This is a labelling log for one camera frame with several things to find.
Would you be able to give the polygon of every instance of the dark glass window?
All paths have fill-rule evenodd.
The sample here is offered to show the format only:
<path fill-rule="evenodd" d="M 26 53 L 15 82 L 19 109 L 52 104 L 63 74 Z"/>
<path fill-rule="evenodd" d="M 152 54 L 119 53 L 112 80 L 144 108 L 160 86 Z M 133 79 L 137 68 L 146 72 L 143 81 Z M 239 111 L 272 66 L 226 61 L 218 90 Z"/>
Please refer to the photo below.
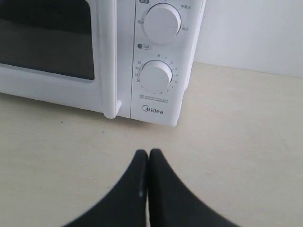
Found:
<path fill-rule="evenodd" d="M 0 0 L 0 63 L 94 79 L 85 0 Z"/>

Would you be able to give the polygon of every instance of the white microwave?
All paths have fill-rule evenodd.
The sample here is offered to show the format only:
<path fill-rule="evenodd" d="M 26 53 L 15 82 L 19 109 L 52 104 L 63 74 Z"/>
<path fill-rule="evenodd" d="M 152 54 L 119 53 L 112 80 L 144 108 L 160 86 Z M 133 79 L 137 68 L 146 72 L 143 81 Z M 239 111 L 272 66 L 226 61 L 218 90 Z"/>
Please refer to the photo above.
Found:
<path fill-rule="evenodd" d="M 205 0 L 0 0 L 0 92 L 175 126 Z"/>

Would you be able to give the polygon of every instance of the beige countertop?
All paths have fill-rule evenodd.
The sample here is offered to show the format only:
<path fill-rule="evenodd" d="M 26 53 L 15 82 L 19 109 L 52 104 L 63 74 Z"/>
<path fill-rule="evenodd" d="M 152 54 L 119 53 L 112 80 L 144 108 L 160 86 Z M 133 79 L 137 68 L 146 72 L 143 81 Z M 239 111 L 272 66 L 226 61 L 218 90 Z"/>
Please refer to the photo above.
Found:
<path fill-rule="evenodd" d="M 69 222 L 153 147 L 237 224 L 302 226 L 303 79 L 203 64 L 175 128 L 0 94 L 0 226 Z"/>

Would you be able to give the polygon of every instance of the white knob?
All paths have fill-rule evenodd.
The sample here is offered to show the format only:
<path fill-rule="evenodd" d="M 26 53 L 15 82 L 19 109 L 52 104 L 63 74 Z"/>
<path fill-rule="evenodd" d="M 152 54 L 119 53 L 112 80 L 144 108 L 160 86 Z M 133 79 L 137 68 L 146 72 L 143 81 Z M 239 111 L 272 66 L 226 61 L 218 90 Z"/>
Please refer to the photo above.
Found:
<path fill-rule="evenodd" d="M 143 88 L 149 92 L 161 92 L 165 90 L 172 79 L 170 67 L 162 61 L 149 61 L 143 66 L 140 73 L 140 82 Z"/>
<path fill-rule="evenodd" d="M 152 7 L 144 18 L 144 31 L 155 43 L 165 44 L 176 37 L 181 28 L 181 16 L 170 4 Z"/>

